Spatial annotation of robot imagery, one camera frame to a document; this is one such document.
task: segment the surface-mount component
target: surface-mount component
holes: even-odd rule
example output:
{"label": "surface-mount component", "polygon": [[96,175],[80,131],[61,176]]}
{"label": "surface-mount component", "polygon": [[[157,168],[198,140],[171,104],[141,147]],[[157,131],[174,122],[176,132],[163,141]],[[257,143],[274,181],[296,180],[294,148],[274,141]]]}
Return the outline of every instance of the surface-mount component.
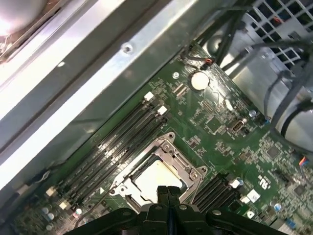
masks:
{"label": "surface-mount component", "polygon": [[279,149],[276,146],[272,146],[271,148],[269,148],[269,150],[267,151],[267,154],[271,157],[271,158],[275,158],[278,154],[280,153]]}
{"label": "surface-mount component", "polygon": [[115,178],[111,196],[121,195],[137,212],[140,207],[157,203],[157,187],[177,186],[184,202],[198,188],[207,167],[194,167],[173,145],[175,133],[167,133],[148,145]]}
{"label": "surface-mount component", "polygon": [[294,190],[293,190],[298,196],[301,196],[303,193],[305,193],[305,187],[303,185],[298,185]]}

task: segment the silver metal panel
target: silver metal panel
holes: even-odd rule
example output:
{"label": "silver metal panel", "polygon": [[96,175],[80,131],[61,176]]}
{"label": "silver metal panel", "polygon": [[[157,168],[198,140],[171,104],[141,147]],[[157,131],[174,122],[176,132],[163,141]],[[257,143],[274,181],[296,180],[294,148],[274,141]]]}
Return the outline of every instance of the silver metal panel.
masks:
{"label": "silver metal panel", "polygon": [[0,35],[15,33],[32,23],[47,0],[0,0]]}
{"label": "silver metal panel", "polygon": [[111,13],[0,121],[0,164],[120,49],[115,45],[110,54],[104,53],[155,3],[156,0],[145,0],[141,5],[136,5],[136,0],[124,2],[119,7],[120,14]]}
{"label": "silver metal panel", "polygon": [[[263,53],[260,52],[256,55],[256,58],[248,63],[240,73],[234,76],[233,80],[238,87],[244,91],[244,93],[252,100],[252,102],[263,111],[263,99],[268,87],[276,79],[277,74],[270,69],[270,61],[262,58]],[[268,107],[268,114],[273,116],[281,100],[284,98],[288,91],[285,84],[278,84],[272,92],[270,97],[270,103]],[[280,129],[283,121],[287,116],[294,111],[295,104],[299,100],[295,100],[290,108],[285,112],[278,128]],[[299,115],[290,125],[286,138],[299,146],[313,150],[313,128],[312,128],[313,114],[306,113]]]}
{"label": "silver metal panel", "polygon": [[[173,0],[150,20],[89,81],[69,98],[0,166],[0,188],[29,178],[52,160],[68,158],[189,39],[212,0]],[[116,42],[122,46],[125,42]]]}
{"label": "silver metal panel", "polygon": [[0,68],[0,120],[124,0],[74,0]]}

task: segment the black cable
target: black cable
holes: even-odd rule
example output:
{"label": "black cable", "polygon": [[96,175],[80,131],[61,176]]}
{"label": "black cable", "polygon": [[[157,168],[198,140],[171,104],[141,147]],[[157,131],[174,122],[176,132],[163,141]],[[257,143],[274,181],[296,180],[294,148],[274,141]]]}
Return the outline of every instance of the black cable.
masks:
{"label": "black cable", "polygon": [[288,127],[290,125],[290,123],[292,122],[292,120],[300,113],[304,113],[307,111],[313,110],[313,103],[311,102],[311,100],[305,100],[303,102],[301,102],[300,104],[297,105],[297,109],[295,111],[293,111],[288,118],[285,120],[283,127],[280,131],[280,134],[285,137]]}
{"label": "black cable", "polygon": [[272,93],[274,87],[283,80],[284,77],[290,77],[291,76],[291,72],[288,70],[284,70],[282,72],[280,72],[277,76],[277,79],[270,85],[270,87],[267,89],[265,96],[264,96],[264,101],[263,101],[263,107],[264,107],[264,116],[266,120],[269,120],[268,117],[268,102],[269,102],[269,98],[270,98],[270,94]]}
{"label": "black cable", "polygon": [[311,158],[313,155],[313,151],[305,149],[301,146],[298,146],[297,144],[294,144],[290,142],[289,140],[285,139],[277,130],[276,130],[276,125],[279,122],[282,114],[285,112],[285,110],[289,107],[291,102],[294,100],[296,95],[299,93],[301,88],[307,84],[309,79],[311,78],[312,75],[312,62],[313,62],[313,54],[312,50],[310,49],[310,58],[309,61],[306,62],[303,72],[301,75],[298,77],[297,80],[294,81],[292,88],[288,91],[287,95],[285,98],[282,100],[282,102],[279,104],[273,118],[272,122],[270,125],[270,132],[275,136],[281,143],[284,143],[286,145],[289,145],[291,148],[294,148],[296,151],[304,153],[307,155],[308,158]]}
{"label": "black cable", "polygon": [[[310,48],[310,44],[308,44],[305,41],[280,41],[280,42],[272,42],[272,43],[259,43],[254,44],[250,46],[252,49],[261,49],[264,47],[269,48],[280,48],[280,47],[293,47],[302,49],[304,51],[307,51]],[[233,67],[235,64],[237,64],[239,61],[244,59],[249,54],[247,49],[244,49],[241,51],[230,63],[225,65],[222,69],[223,71],[227,71],[231,67]]]}
{"label": "black cable", "polygon": [[247,11],[253,9],[251,6],[242,6],[242,2],[242,0],[238,0],[232,7],[217,8],[217,10],[224,10],[226,12],[199,36],[197,42],[199,42],[200,46],[204,46],[204,44],[229,21],[230,17],[227,13],[228,11]]}
{"label": "black cable", "polygon": [[236,31],[241,23],[241,19],[244,16],[244,12],[237,13],[230,20],[230,23],[225,31],[223,39],[220,43],[218,51],[216,53],[216,61],[215,63],[220,66],[224,58],[226,57],[231,43],[235,37]]}
{"label": "black cable", "polygon": [[233,67],[235,64],[239,63],[239,61],[241,61],[243,58],[245,58],[246,55],[248,55],[249,52],[247,50],[243,50],[242,52],[240,52],[230,63],[228,63],[227,65],[225,65],[222,70],[223,71],[227,71],[229,70],[231,67]]}

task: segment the green circuit board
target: green circuit board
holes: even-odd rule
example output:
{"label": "green circuit board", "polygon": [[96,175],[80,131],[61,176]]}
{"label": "green circuit board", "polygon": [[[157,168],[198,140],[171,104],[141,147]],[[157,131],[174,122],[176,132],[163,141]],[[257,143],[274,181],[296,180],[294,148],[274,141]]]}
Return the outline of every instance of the green circuit board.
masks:
{"label": "green circuit board", "polygon": [[[205,56],[201,48],[196,47],[193,53]],[[77,218],[62,211],[58,206],[59,201],[44,197],[45,191],[62,180],[76,162],[97,146],[142,101],[145,94],[151,92],[168,108],[170,116],[166,124],[142,143],[138,152],[157,136],[174,132],[174,144],[188,160],[196,167],[205,165],[208,168],[200,189],[218,173],[231,173],[244,182],[242,197],[252,190],[259,195],[255,202],[242,203],[237,213],[246,216],[248,211],[253,212],[253,220],[267,225],[277,218],[292,220],[299,234],[309,234],[313,226],[313,192],[301,177],[298,161],[291,155],[292,149],[271,136],[262,114],[217,66],[212,65],[201,71],[209,77],[208,87],[200,92],[193,90],[190,76],[197,72],[195,67],[200,66],[201,62],[186,64],[178,56],[163,67],[71,156],[57,174],[37,190],[38,202],[27,210],[21,209],[16,216],[13,223],[16,231],[20,234],[60,235],[73,228]],[[243,119],[243,127],[238,131],[232,130]],[[131,160],[125,161],[103,181],[101,190],[108,191],[112,179]],[[307,175],[313,175],[311,170],[306,171]],[[88,203],[80,207],[82,213],[96,204],[102,195],[99,190],[96,191]],[[272,209],[273,201],[281,205],[281,210]],[[55,218],[49,222],[41,212],[41,208],[47,204],[55,211]],[[128,207],[122,197],[107,196],[104,205],[94,211],[93,216],[97,218],[105,210],[121,207]],[[47,224],[53,225],[49,231],[46,230]]]}

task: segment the small connector port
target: small connector port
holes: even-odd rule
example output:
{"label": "small connector port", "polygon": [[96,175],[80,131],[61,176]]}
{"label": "small connector port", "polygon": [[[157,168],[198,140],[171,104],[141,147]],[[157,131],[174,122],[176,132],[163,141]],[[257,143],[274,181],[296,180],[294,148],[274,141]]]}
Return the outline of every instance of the small connector port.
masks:
{"label": "small connector port", "polygon": [[234,131],[234,132],[238,132],[240,131],[243,126],[247,123],[247,119],[242,119],[242,120],[239,120],[238,122],[236,122],[232,127],[231,127],[231,130]]}

